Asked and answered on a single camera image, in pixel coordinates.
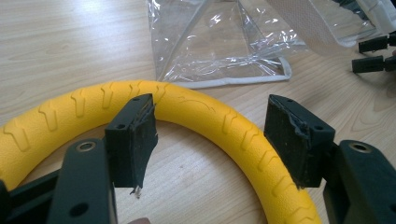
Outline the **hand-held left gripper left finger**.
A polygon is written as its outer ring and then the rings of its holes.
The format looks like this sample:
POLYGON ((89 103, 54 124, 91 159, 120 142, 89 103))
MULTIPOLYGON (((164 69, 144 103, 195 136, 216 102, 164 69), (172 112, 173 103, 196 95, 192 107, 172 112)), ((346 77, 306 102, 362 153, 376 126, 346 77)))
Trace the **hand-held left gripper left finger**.
POLYGON ((104 140, 114 187, 129 188, 139 197, 150 156, 158 144, 152 94, 129 100, 105 128, 104 140))

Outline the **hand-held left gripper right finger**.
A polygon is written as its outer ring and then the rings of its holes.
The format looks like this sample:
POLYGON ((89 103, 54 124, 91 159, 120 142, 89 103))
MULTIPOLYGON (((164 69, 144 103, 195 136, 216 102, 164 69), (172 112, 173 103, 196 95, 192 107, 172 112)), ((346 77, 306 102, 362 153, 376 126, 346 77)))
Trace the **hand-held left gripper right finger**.
POLYGON ((323 156, 335 137, 333 127, 296 101, 270 94, 263 133, 299 189, 320 185, 323 156))

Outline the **clear plastic bag white trim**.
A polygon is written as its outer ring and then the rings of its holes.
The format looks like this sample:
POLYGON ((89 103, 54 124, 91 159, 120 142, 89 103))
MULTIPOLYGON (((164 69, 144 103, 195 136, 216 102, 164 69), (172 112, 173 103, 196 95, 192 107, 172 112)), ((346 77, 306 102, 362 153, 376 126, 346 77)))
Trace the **clear plastic bag white trim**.
POLYGON ((396 32, 396 0, 147 0, 156 78, 187 88, 290 79, 287 56, 396 32))

